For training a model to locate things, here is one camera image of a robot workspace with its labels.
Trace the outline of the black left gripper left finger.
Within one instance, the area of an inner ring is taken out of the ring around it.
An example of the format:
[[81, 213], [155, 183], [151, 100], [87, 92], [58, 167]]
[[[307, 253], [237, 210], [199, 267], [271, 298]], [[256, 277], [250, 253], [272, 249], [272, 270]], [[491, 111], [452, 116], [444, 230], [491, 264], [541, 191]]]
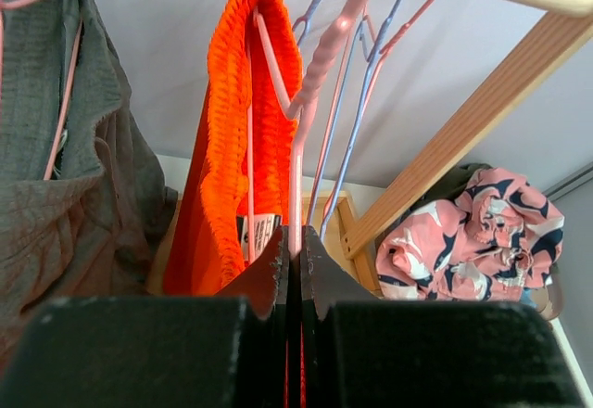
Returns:
[[283, 407], [286, 231], [212, 297], [47, 302], [1, 380], [5, 407]]

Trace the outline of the bright orange shorts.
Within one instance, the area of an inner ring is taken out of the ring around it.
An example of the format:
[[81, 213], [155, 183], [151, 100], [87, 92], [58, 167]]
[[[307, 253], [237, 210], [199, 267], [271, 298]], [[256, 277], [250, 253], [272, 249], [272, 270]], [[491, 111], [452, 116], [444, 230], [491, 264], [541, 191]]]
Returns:
[[252, 13], [264, 18], [287, 93], [302, 84], [302, 58], [284, 0], [228, 0], [208, 47], [208, 88], [163, 277], [167, 295], [211, 296], [246, 268], [237, 219], [289, 216], [297, 128], [278, 103]]

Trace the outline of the pink hanger of orange shorts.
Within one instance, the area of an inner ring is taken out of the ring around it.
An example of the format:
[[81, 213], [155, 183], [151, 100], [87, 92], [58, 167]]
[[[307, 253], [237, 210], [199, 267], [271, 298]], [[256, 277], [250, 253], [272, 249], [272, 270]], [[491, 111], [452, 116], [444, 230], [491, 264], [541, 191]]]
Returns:
[[288, 251], [296, 260], [302, 250], [302, 163], [304, 146], [314, 121], [319, 93], [338, 50], [346, 42], [355, 19], [368, 0], [346, 0], [340, 14], [325, 30], [308, 64], [301, 89], [289, 96], [284, 84], [271, 37], [262, 14], [253, 11], [253, 20], [263, 48], [277, 101], [288, 120], [298, 120], [290, 159]]

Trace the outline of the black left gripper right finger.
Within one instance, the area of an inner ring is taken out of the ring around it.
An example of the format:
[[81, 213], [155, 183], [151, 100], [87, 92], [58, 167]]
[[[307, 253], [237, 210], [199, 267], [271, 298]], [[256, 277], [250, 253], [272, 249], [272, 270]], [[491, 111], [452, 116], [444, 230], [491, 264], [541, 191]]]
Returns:
[[382, 300], [302, 235], [309, 407], [581, 407], [549, 326], [516, 302]]

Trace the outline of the pink hanger of grey shorts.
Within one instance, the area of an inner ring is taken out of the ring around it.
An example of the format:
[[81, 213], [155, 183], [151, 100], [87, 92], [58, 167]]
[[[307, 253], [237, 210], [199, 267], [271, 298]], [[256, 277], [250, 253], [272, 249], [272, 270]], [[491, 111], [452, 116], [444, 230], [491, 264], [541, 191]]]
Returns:
[[1, 179], [48, 180], [67, 137], [80, 0], [12, 0], [1, 33]]

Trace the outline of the grey shorts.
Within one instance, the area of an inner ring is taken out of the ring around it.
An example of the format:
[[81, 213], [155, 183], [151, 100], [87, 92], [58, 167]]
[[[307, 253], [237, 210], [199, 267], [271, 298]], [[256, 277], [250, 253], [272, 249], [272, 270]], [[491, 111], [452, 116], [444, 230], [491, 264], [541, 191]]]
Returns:
[[2, 5], [1, 361], [48, 300], [145, 293], [177, 195], [95, 0]]

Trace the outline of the pink navy patterned shorts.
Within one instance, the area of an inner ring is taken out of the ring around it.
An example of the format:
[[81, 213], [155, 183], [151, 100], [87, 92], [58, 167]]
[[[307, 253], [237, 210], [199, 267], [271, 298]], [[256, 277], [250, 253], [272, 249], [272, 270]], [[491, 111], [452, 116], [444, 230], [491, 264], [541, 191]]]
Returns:
[[388, 300], [518, 301], [548, 284], [564, 217], [527, 179], [480, 169], [455, 200], [414, 210], [380, 245], [375, 266]]

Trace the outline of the blue hanger of olive shorts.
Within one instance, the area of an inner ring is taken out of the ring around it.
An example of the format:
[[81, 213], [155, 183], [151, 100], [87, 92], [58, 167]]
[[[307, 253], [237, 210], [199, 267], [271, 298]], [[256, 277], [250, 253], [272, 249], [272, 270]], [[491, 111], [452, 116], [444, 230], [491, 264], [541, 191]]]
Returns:
[[332, 102], [330, 116], [328, 117], [326, 132], [325, 132], [323, 143], [322, 143], [322, 151], [320, 154], [320, 158], [318, 160], [318, 169], [317, 169], [316, 175], [315, 175], [314, 186], [311, 191], [311, 200], [309, 203], [309, 206], [310, 206], [309, 210], [312, 210], [312, 207], [317, 202], [317, 197], [319, 195], [319, 193], [318, 193], [319, 181], [323, 178], [323, 174], [325, 171], [325, 165], [326, 165], [326, 158], [329, 154], [329, 150], [330, 150], [331, 144], [333, 142], [334, 129], [335, 129], [337, 118], [339, 116], [339, 112], [341, 109], [342, 99], [343, 99], [343, 95], [345, 92], [345, 88], [347, 86], [347, 77], [348, 77], [348, 73], [349, 73], [352, 55], [353, 55], [354, 48], [355, 48], [355, 39], [358, 38], [361, 42], [363, 41], [363, 39], [364, 39], [364, 32], [363, 32], [364, 25], [367, 25], [369, 35], [372, 37], [373, 45], [372, 45], [370, 51], [368, 51], [367, 53], [364, 53], [364, 57], [365, 57], [365, 61], [367, 62], [367, 66], [366, 66], [366, 70], [364, 71], [364, 76], [362, 79], [359, 103], [357, 105], [353, 128], [352, 128], [350, 137], [348, 139], [347, 148], [346, 148], [344, 157], [342, 159], [342, 163], [340, 165], [340, 170], [339, 170], [337, 179], [334, 183], [333, 191], [332, 191], [330, 197], [328, 198], [328, 200], [326, 201], [326, 204], [325, 204], [325, 207], [323, 210], [322, 223], [321, 223], [320, 230], [319, 230], [319, 235], [320, 235], [321, 241], [323, 241], [325, 238], [325, 235], [327, 232], [327, 227], [329, 225], [329, 221], [330, 221], [331, 216], [334, 213], [335, 207], [337, 205], [337, 196], [339, 194], [339, 191], [342, 187], [342, 184], [344, 182], [344, 179], [345, 179], [345, 176], [347, 173], [347, 167], [350, 162], [352, 151], [355, 146], [356, 138], [358, 136], [360, 126], [362, 123], [362, 119], [364, 116], [364, 112], [366, 109], [365, 103], [366, 103], [366, 100], [369, 97], [369, 94], [371, 92], [372, 75], [376, 71], [378, 64], [379, 64], [380, 50], [384, 47], [384, 40], [385, 40], [387, 31], [393, 21], [394, 16], [397, 13], [397, 10], [399, 9], [402, 1], [403, 0], [395, 1], [395, 3], [392, 5], [388, 15], [383, 20], [378, 33], [375, 36], [372, 36], [372, 31], [371, 31], [372, 26], [371, 26], [369, 16], [368, 16], [366, 10], [363, 10], [361, 21], [360, 21], [356, 31], [354, 32], [353, 37], [348, 36], [348, 38], [347, 38], [347, 44], [349, 45], [349, 52], [347, 54], [347, 57], [343, 57], [343, 60], [340, 65], [338, 80], [336, 81], [336, 88], [334, 91], [334, 99]]

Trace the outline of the dark olive green shorts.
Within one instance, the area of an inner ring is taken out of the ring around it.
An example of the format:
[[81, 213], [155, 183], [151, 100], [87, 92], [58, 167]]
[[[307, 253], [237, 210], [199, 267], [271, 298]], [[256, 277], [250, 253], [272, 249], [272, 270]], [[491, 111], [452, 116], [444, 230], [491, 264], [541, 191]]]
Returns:
[[475, 172], [490, 168], [491, 166], [487, 163], [456, 165], [425, 192], [412, 207], [417, 209], [439, 199], [454, 200], [465, 190]]

